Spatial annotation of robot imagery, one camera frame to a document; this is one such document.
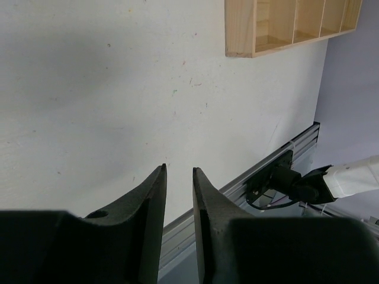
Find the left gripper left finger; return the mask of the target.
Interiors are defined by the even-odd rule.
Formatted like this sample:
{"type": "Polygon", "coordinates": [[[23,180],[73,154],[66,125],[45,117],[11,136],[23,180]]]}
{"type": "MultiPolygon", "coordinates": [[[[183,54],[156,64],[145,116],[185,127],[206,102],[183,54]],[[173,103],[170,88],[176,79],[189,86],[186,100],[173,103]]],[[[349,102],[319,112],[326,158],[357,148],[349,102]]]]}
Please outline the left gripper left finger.
{"type": "Polygon", "coordinates": [[[156,283],[167,169],[84,218],[1,211],[2,283],[156,283]]]}

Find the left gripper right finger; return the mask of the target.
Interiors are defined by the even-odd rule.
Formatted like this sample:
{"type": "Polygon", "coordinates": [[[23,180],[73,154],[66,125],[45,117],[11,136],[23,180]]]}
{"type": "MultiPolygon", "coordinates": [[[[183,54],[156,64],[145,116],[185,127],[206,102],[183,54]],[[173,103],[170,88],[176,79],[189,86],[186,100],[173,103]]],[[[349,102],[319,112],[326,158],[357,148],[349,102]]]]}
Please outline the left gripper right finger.
{"type": "Polygon", "coordinates": [[[378,244],[349,218],[257,218],[192,172],[200,283],[377,283],[378,244]]]}

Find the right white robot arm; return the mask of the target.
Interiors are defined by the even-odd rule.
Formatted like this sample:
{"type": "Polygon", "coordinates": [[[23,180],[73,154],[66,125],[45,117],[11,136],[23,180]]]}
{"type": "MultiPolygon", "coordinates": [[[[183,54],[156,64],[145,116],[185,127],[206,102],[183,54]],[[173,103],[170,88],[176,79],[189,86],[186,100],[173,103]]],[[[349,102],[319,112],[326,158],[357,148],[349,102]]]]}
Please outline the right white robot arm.
{"type": "Polygon", "coordinates": [[[268,185],[292,201],[315,205],[335,202],[378,189],[378,156],[337,166],[328,165],[304,176],[278,166],[271,173],[268,185]]]}

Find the wooden compartment tray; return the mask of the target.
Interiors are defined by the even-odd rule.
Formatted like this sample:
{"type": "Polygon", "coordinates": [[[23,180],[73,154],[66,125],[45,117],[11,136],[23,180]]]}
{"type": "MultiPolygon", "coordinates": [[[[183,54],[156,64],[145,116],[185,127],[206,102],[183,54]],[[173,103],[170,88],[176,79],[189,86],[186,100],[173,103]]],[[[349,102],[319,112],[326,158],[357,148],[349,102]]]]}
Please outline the wooden compartment tray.
{"type": "Polygon", "coordinates": [[[360,0],[225,1],[225,55],[254,58],[356,30],[360,0]]]}

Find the aluminium mounting rail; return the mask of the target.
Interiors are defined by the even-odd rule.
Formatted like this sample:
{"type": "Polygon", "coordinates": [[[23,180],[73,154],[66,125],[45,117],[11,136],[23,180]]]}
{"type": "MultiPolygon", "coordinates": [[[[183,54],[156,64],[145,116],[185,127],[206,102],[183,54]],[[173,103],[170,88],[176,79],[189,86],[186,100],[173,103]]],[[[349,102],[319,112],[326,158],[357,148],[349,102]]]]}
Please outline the aluminium mounting rail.
{"type": "MultiPolygon", "coordinates": [[[[285,150],[292,150],[292,170],[293,163],[300,157],[305,156],[306,153],[316,145],[319,128],[319,123],[315,122],[307,130],[303,131],[272,154],[275,157],[285,150]]],[[[259,166],[266,158],[217,190],[239,208],[243,209],[244,204],[249,205],[246,202],[246,182],[253,173],[259,169],[259,166]]],[[[197,266],[194,209],[181,215],[164,228],[158,281],[159,283],[200,283],[197,266]]]]}

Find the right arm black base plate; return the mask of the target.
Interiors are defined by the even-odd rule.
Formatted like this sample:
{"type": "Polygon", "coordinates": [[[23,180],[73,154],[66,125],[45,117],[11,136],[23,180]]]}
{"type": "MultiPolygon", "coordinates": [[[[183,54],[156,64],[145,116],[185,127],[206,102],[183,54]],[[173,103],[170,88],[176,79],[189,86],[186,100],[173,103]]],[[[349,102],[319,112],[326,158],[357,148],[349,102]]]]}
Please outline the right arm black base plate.
{"type": "Polygon", "coordinates": [[[270,185],[271,177],[277,167],[291,169],[293,161],[293,151],[285,150],[278,156],[272,154],[267,157],[259,166],[259,169],[246,182],[246,202],[255,209],[265,211],[269,208],[268,205],[255,205],[254,203],[269,190],[272,190],[270,185]]]}

